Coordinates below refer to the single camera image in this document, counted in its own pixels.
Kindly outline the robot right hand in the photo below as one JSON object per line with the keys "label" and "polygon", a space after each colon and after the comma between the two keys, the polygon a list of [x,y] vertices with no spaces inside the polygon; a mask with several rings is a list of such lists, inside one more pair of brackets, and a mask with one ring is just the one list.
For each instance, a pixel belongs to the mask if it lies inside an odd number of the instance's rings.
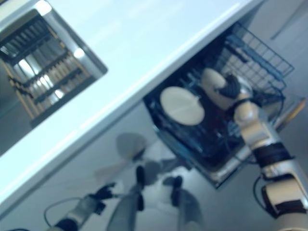
{"label": "robot right hand", "polygon": [[224,77],[225,84],[223,87],[215,87],[215,92],[232,100],[239,99],[240,95],[245,95],[245,98],[253,96],[251,85],[241,76],[228,74]]}

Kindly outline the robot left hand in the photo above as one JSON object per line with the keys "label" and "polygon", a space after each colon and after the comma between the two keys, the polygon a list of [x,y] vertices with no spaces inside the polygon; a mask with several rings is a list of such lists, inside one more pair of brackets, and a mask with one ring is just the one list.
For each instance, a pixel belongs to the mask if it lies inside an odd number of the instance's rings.
{"label": "robot left hand", "polygon": [[93,197],[97,200],[105,200],[110,199],[113,197],[112,188],[115,187],[116,183],[108,183],[101,187],[94,195]]}

